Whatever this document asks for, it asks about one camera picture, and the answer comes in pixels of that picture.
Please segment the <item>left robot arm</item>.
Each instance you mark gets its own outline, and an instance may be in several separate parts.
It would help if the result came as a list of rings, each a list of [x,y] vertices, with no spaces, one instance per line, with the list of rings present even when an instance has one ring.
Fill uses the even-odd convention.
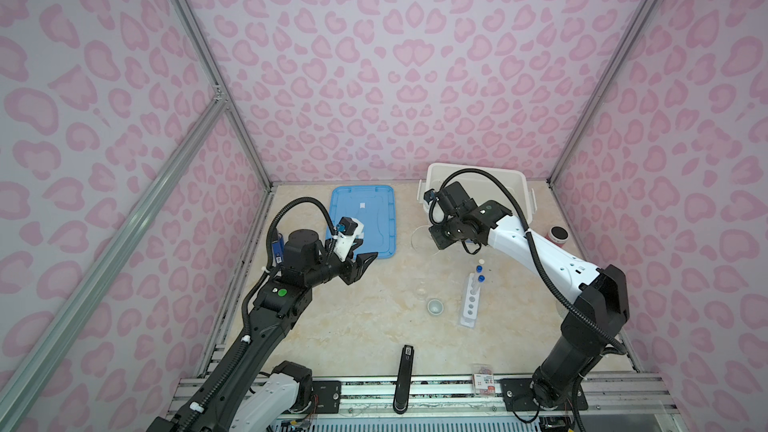
[[[340,278],[357,282],[377,258],[358,253],[363,225],[346,217],[327,240],[308,229],[291,232],[264,284],[243,303],[243,328],[211,375],[172,418],[157,417],[152,431],[267,431],[285,412],[311,414],[312,372],[283,362],[266,382],[255,381],[267,359],[312,301],[315,287]]]

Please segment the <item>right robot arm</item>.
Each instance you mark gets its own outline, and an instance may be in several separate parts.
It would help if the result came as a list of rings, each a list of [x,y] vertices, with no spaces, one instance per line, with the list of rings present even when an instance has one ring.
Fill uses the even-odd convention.
[[[427,190],[429,233],[440,250],[473,243],[513,258],[536,273],[565,308],[560,337],[529,385],[531,400],[553,410],[577,396],[581,381],[604,356],[626,354],[618,338],[630,316],[626,277],[613,265],[578,259],[536,233],[514,195],[502,193],[503,203],[479,203],[457,181]]]

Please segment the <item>small white ceramic crucible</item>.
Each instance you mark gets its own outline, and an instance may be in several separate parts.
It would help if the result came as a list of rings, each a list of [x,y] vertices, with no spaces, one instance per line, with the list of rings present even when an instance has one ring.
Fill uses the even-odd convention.
[[[444,312],[444,304],[437,298],[431,298],[427,301],[426,310],[431,316],[440,316]]]

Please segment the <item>clear glass petri dish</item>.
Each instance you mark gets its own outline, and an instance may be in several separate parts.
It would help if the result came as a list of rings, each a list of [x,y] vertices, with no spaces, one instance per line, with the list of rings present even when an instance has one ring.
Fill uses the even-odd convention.
[[[429,225],[422,225],[412,232],[410,236],[410,245],[415,252],[422,254],[435,252],[436,247],[429,232],[429,228]]]

